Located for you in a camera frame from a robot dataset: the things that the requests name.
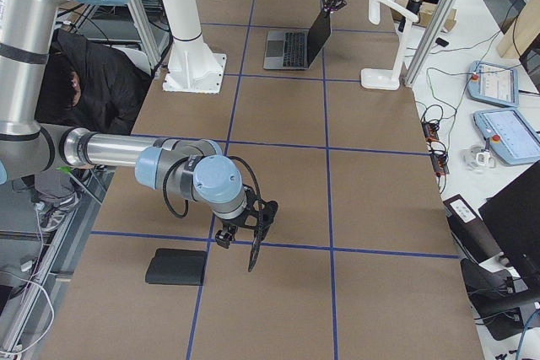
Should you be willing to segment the orange black power strip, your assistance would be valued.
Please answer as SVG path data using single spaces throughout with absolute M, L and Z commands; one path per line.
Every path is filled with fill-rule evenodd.
M 446 145 L 438 136 L 439 125 L 434 121 L 422 121 L 421 125 L 435 175 L 446 176 L 449 173 L 449 156 Z

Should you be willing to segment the person in black jacket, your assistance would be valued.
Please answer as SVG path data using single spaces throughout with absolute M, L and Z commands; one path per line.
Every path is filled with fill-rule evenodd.
M 152 78 L 122 51 L 56 29 L 35 119 L 92 132 L 129 135 Z

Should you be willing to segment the aluminium frame post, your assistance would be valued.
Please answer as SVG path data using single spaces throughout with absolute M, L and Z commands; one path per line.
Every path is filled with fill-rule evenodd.
M 428 56 L 431 52 L 431 48 L 435 43 L 435 39 L 439 36 L 440 31 L 446 21 L 446 18 L 454 6 L 456 0 L 440 0 L 436 6 L 435 13 L 429 23 L 429 26 L 425 29 L 421 41 L 418 44 L 418 48 L 414 53 L 413 59 L 408 68 L 408 72 L 403 80 L 404 84 L 412 88 L 416 81 L 420 70 L 426 63 Z

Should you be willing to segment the black mouse pad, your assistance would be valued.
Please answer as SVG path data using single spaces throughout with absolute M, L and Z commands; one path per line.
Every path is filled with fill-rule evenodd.
M 145 274 L 145 282 L 160 285 L 203 284 L 207 252 L 158 248 Z

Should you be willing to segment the white pillar mount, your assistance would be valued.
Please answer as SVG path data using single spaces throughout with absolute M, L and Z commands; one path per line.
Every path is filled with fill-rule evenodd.
M 163 89 L 217 94 L 227 56 L 214 53 L 203 39 L 196 0 L 162 0 L 173 44 Z

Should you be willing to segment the teach pendant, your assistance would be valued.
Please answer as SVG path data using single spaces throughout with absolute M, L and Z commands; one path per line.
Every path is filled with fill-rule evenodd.
M 467 83 L 469 96 L 480 102 L 501 107 L 519 105 L 518 75 L 515 68 L 473 61 Z
M 472 116 L 489 149 L 505 164 L 534 164 L 539 160 L 539 135 L 517 108 L 481 110 Z

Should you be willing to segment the silver laptop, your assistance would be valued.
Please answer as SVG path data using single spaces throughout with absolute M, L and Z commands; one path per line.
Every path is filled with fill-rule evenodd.
M 265 70 L 306 70 L 331 36 L 331 14 L 322 10 L 308 31 L 267 32 Z

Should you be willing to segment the upper teach pendant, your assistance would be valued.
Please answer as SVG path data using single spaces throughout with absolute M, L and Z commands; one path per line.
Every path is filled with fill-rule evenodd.
M 467 83 L 469 96 L 480 102 L 501 107 L 519 105 L 518 75 L 515 68 L 473 61 Z

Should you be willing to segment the lower teach pendant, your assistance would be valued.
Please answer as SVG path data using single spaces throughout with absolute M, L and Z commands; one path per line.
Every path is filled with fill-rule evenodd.
M 534 164 L 539 160 L 539 135 L 517 108 L 481 110 L 472 116 L 489 149 L 505 164 Z

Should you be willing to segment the black monitor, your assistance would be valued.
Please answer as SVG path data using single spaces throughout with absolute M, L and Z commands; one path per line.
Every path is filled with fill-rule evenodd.
M 481 217 L 522 277 L 539 275 L 539 163 L 479 208 Z

